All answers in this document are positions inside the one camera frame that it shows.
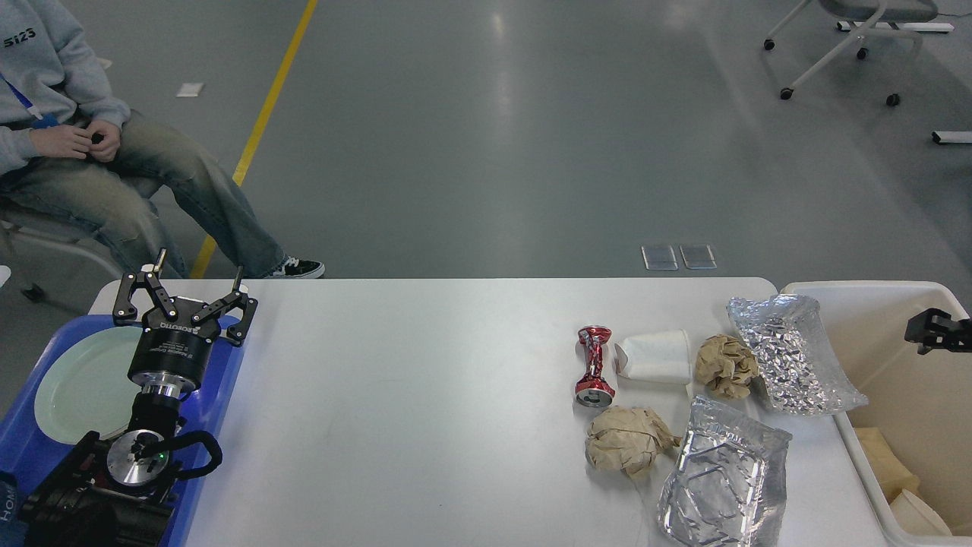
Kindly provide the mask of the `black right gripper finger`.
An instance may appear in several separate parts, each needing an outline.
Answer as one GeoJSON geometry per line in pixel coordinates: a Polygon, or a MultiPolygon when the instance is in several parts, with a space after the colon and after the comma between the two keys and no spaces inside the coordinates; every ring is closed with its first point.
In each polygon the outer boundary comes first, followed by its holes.
{"type": "Polygon", "coordinates": [[[971,319],[954,320],[943,309],[928,308],[908,320],[904,340],[919,345],[920,356],[934,349],[971,353],[971,319]]]}

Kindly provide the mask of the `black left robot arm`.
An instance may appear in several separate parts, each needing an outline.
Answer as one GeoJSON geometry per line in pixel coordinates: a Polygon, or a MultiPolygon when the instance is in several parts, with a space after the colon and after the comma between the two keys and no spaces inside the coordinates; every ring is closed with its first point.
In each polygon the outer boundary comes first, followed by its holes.
{"type": "Polygon", "coordinates": [[[116,327],[139,327],[126,376],[138,387],[131,418],[108,434],[90,430],[22,503],[27,546],[157,546],[181,482],[223,461],[218,440],[190,430],[181,408],[204,387],[219,343],[243,345],[258,302],[237,271],[228,294],[205,302],[161,284],[166,252],[119,280],[116,327]]]}

